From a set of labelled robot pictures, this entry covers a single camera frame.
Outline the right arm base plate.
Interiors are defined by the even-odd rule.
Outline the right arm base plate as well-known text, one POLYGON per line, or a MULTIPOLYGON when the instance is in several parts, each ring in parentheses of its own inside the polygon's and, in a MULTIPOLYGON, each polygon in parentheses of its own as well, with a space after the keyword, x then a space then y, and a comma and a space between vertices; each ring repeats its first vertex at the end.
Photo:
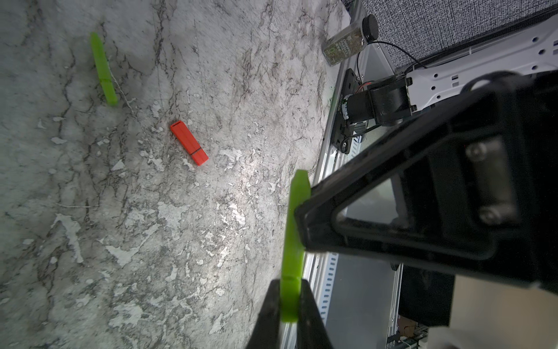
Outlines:
POLYGON ((355 122, 351 122, 348 116, 347 102, 349 97, 357 92, 358 87, 360 87, 360 82, 353 69, 347 69, 344 72, 339 100, 335 107, 334 124, 330 137, 331 145, 343 154, 350 152, 355 129, 355 122))

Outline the red usb drive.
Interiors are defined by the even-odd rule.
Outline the red usb drive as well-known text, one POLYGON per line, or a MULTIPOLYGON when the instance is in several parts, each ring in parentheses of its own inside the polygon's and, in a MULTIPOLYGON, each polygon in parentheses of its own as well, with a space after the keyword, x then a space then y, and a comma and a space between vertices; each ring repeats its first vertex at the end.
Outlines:
POLYGON ((184 122, 174 122, 170 129, 196 165, 201 166, 209 160, 209 157, 184 122))

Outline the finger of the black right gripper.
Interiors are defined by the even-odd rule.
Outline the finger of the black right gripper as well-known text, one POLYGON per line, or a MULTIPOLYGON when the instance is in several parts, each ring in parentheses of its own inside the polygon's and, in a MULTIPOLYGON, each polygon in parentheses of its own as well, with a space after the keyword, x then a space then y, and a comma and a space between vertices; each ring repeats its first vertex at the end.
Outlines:
POLYGON ((557 290, 557 73, 497 72, 400 124, 295 210, 313 252, 557 290))

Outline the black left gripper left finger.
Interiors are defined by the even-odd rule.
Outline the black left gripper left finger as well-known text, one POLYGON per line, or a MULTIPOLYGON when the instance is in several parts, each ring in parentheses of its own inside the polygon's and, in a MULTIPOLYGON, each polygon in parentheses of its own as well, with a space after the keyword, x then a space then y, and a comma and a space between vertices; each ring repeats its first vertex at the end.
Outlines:
POLYGON ((246 349, 280 347, 280 280, 270 282, 246 349))

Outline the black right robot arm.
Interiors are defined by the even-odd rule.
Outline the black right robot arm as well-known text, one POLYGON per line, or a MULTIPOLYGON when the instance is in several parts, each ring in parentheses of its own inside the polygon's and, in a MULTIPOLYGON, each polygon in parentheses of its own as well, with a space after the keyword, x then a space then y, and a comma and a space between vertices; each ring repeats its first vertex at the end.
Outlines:
POLYGON ((388 131, 295 210, 302 244, 557 291, 557 16, 351 92, 388 131))

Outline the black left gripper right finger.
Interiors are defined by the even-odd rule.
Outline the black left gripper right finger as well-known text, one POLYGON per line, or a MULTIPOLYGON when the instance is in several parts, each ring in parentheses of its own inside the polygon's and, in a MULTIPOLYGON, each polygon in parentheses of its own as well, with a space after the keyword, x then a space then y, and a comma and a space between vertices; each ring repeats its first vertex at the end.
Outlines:
POLYGON ((298 349, 333 349, 324 322, 315 302, 312 289, 306 279, 301 281, 298 322, 296 330, 298 349))

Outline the green usb drive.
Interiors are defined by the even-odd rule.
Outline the green usb drive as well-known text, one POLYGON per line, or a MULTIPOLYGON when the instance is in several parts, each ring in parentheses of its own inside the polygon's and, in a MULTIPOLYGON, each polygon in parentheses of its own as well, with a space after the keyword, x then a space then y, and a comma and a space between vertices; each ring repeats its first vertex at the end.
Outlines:
POLYGON ((280 274, 280 320, 283 323, 298 321, 299 297, 304 271, 305 248, 301 242, 295 219, 295 209, 311 195, 306 170, 297 170, 291 181, 286 217, 286 232, 280 274))
POLYGON ((97 76, 100 81, 100 86, 103 90, 105 99, 109 106, 116 106, 118 104, 118 97, 113 86, 112 76, 110 74, 110 67, 105 55, 103 42, 99 35, 95 32, 90 33, 90 46, 94 58, 97 76))

